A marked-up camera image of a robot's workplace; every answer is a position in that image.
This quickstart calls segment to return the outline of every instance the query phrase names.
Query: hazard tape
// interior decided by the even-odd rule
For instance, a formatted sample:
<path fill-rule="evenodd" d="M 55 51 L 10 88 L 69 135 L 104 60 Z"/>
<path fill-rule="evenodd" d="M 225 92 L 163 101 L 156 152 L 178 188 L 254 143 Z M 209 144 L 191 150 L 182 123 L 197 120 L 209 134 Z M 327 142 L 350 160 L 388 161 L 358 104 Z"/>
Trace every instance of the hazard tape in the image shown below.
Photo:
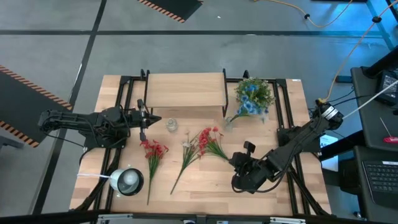
<path fill-rule="evenodd" d="M 17 136 L 20 140 L 24 141 L 26 144 L 32 146 L 33 148 L 37 147 L 39 143 L 31 138 L 29 138 L 24 133 L 18 131 L 17 129 L 13 128 L 11 125 L 5 123 L 4 121 L 0 121 L 0 128 L 4 128 L 6 131 L 10 132 L 11 134 Z"/>
<path fill-rule="evenodd" d="M 181 23 L 185 22 L 185 20 L 182 19 L 180 16 L 172 14 L 168 10 L 163 9 L 160 6 L 155 5 L 154 3 L 150 2 L 150 1 L 147 1 L 147 0 L 138 0 L 138 1 L 143 3 L 144 5 L 146 5 L 146 6 L 150 7 L 150 8 L 152 8 L 152 9 L 154 9 L 154 10 L 156 10 L 156 11 L 158 11 L 158 12 L 164 14 L 164 15 L 166 15 L 166 16 L 169 16 L 170 18 L 172 18 L 172 19 L 174 19 L 176 21 L 179 21 Z"/>
<path fill-rule="evenodd" d="M 36 85 L 35 83 L 32 83 L 31 81 L 29 81 L 26 78 L 14 73 L 13 71 L 9 70 L 8 68 L 6 68 L 6 67 L 4 67 L 2 65 L 0 65 L 0 72 L 3 72 L 4 74 L 11 76 L 15 80 L 20 81 L 22 84 L 25 84 L 28 87 L 34 89 L 38 93 L 40 93 L 40 94 L 44 95 L 45 97 L 47 97 L 48 99 L 53 100 L 54 102 L 57 102 L 61 106 L 66 107 L 66 109 L 72 110 L 73 106 L 70 103 L 68 103 L 68 102 L 64 101 L 63 99 L 55 96 L 51 92 L 49 92 L 49 91 L 45 90 L 44 88 Z"/>

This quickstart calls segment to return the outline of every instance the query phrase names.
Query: black floor line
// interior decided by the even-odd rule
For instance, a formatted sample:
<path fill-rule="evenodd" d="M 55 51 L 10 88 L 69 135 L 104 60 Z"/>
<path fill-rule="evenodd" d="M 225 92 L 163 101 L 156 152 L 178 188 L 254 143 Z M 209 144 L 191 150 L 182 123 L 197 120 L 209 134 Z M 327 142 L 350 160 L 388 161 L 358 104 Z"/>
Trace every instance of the black floor line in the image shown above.
<path fill-rule="evenodd" d="M 317 37 L 361 37 L 364 31 L 294 30 L 0 30 L 0 35 L 276 35 Z M 366 38 L 388 38 L 387 33 L 371 31 Z"/>
<path fill-rule="evenodd" d="M 98 30 L 98 27 L 99 27 L 101 19 L 102 19 L 102 15 L 104 13 L 105 5 L 106 5 L 106 0 L 101 0 L 101 5 L 99 6 L 98 13 L 97 13 L 95 23 L 93 26 L 93 30 L 92 30 L 93 32 L 96 32 Z M 90 38 L 88 39 L 86 50 L 83 55 L 83 59 L 81 61 L 81 66 L 80 66 L 79 72 L 77 74 L 75 84 L 72 88 L 72 93 L 69 98 L 69 103 L 72 104 L 73 106 L 75 105 L 77 96 L 79 94 L 80 86 L 81 86 L 81 83 L 83 81 L 83 77 L 84 77 L 84 74 L 86 71 L 88 59 L 90 58 L 91 50 L 93 49 L 93 46 L 94 46 L 95 37 L 96 36 L 93 34 L 93 35 L 90 35 Z M 61 129 L 58 137 L 65 138 L 66 134 L 67 134 L 67 130 Z M 51 150 L 52 154 L 51 154 L 49 166 L 47 167 L 47 170 L 45 171 L 45 176 L 44 176 L 43 182 L 41 184 L 36 203 L 34 205 L 34 209 L 32 212 L 33 215 L 42 213 L 45 199 L 47 198 L 47 193 L 49 192 L 49 188 L 50 188 L 51 181 L 52 181 L 52 178 L 53 178 L 53 175 L 55 172 L 55 168 L 57 167 L 57 162 L 58 162 L 58 159 L 61 154 L 62 145 L 63 145 L 63 140 L 61 140 L 61 139 L 55 140 L 55 144 L 53 145 L 53 148 Z"/>

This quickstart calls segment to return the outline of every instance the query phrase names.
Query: keyboard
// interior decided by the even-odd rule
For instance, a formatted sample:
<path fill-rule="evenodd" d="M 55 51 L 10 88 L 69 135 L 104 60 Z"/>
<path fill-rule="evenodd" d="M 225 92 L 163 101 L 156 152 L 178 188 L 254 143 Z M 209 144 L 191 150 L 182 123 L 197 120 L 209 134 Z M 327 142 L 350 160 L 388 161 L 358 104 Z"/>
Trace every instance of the keyboard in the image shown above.
<path fill-rule="evenodd" d="M 373 202 L 398 209 L 398 161 L 364 161 Z"/>

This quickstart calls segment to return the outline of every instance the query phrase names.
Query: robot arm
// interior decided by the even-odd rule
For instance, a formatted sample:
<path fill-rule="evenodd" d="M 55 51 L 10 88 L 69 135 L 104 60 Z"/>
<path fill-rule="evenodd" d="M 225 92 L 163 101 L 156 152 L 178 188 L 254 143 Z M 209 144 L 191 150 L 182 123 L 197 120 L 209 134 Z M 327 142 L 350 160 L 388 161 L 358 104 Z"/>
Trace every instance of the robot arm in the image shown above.
<path fill-rule="evenodd" d="M 144 129 L 161 120 L 150 114 L 142 100 L 137 101 L 138 110 L 108 108 L 100 113 L 77 114 L 48 110 L 40 115 L 41 131 L 49 133 L 60 128 L 74 129 L 86 137 L 85 147 L 121 147 L 126 144 L 130 128 L 140 128 L 141 141 L 146 140 Z"/>
<path fill-rule="evenodd" d="M 272 149 L 261 159 L 251 157 L 256 146 L 245 142 L 244 147 L 248 152 L 235 152 L 229 160 L 236 171 L 232 186 L 253 194 L 267 179 L 271 182 L 281 179 L 294 156 L 301 153 L 306 144 L 319 137 L 325 130 L 340 127 L 343 115 L 336 108 L 327 103 L 319 104 L 317 109 L 319 114 L 301 128 L 295 128 L 294 137 L 286 145 Z"/>

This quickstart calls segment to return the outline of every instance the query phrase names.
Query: gray floor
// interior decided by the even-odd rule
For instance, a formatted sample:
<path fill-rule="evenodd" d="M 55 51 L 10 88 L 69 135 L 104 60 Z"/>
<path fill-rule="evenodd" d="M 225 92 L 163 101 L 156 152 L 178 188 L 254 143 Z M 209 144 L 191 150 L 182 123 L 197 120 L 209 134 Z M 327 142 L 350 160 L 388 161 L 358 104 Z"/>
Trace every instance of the gray floor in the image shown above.
<path fill-rule="evenodd" d="M 371 0 L 376 12 L 384 1 Z M 91 30 L 101 0 L 0 0 L 0 30 Z M 345 4 L 295 2 L 318 24 L 333 19 Z M 179 24 L 133 0 L 108 0 L 99 30 L 325 30 L 365 31 L 372 15 L 365 4 L 353 4 L 333 25 L 317 29 L 295 9 L 273 2 L 249 0 L 205 1 L 184 24 Z M 391 12 L 382 21 L 396 44 Z M 0 35 L 0 64 L 67 100 L 79 71 L 88 35 Z M 103 75 L 138 75 L 151 72 L 214 72 L 225 68 L 227 76 L 240 77 L 244 70 L 263 78 L 300 78 L 308 107 L 326 96 L 331 79 L 357 43 L 352 37 L 252 36 L 252 35 L 102 35 L 97 36 L 81 84 L 75 112 L 90 113 Z M 367 38 L 342 71 L 367 66 L 388 53 L 381 38 Z M 336 84 L 331 99 L 351 91 L 350 84 Z M 342 113 L 355 101 L 339 106 Z M 358 114 L 344 121 L 338 133 L 346 136 L 361 129 Z M 0 134 L 10 136 L 0 129 Z M 341 138 L 335 133 L 332 136 Z M 83 142 L 76 132 L 67 139 Z M 0 216 L 24 215 L 31 210 L 46 167 L 53 139 L 38 148 L 4 147 L 0 152 Z M 64 143 L 43 212 L 62 212 L 69 201 L 82 151 Z M 332 212 L 350 217 L 358 210 L 356 197 L 327 186 Z M 139 221 L 153 223 L 150 220 Z"/>

